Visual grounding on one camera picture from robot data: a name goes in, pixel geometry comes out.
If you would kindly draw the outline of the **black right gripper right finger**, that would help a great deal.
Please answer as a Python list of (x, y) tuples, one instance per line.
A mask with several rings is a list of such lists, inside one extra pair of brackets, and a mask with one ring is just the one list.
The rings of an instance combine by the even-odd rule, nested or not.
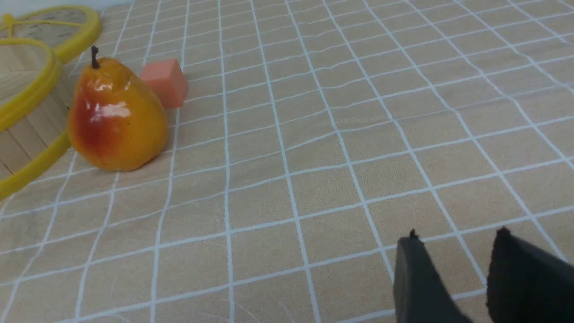
[(495, 323), (571, 323), (574, 268), (502, 227), (493, 243), (486, 296)]

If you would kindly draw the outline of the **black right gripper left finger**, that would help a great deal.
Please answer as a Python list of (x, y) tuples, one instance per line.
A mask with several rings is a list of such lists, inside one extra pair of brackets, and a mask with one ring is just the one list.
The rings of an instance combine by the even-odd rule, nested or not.
[(397, 241), (394, 306), (398, 323), (470, 323), (449, 295), (414, 229)]

